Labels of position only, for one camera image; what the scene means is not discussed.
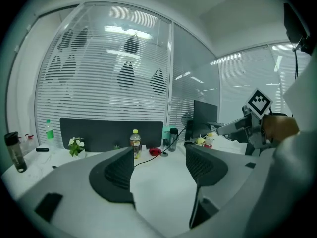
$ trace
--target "gray desk divider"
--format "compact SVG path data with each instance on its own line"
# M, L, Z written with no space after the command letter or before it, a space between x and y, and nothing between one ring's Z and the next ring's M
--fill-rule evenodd
M115 145L129 146L133 129L138 130L141 144L147 148L159 147L162 141L163 122L161 121L105 121L60 118L60 132L63 145L69 149L69 140L81 137L86 151L104 152L113 150Z

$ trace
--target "thermos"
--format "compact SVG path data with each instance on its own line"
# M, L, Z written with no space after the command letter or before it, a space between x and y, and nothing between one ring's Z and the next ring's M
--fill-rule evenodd
M20 173L26 171L27 167L20 148L18 132L8 133L4 136L4 140L16 169Z
M169 147L169 150L171 152L174 152L176 150L177 140L178 140L178 129L172 128L169 130L170 138L169 138L169 144L171 145Z

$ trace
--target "flower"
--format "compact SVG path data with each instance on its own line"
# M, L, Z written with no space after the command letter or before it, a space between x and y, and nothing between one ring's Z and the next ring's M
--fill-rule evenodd
M73 138L71 138L71 139L69 140L68 145L72 145L72 144L74 143L74 141L75 141L75 138L74 138L74 137L73 137Z
M80 142L79 140L76 140L76 144L81 146L81 147L85 146L84 142Z

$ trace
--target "white desk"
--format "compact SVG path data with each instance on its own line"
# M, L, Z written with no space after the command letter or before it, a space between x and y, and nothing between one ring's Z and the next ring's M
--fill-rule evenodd
M223 137L216 137L213 148L216 150L239 153L241 146ZM87 158L99 153L87 153ZM168 157L158 156L134 169L130 182L136 210L154 228L166 237L172 237L189 230L189 219L192 213L196 183L186 167L185 147L178 143L177 150L169 152ZM135 165L151 159L148 151L141 153ZM54 152L32 151L25 156L27 170L19 173L11 166L2 180L12 198L17 200L29 188L49 174L52 166L60 166L75 161L68 150L56 149Z

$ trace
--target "potted plant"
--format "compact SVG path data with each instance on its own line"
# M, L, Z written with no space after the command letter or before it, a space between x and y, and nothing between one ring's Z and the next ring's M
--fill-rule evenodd
M85 151L85 143L82 141L82 138L71 138L69 140L69 153L71 156L78 156L79 158L85 158L86 157L86 151Z

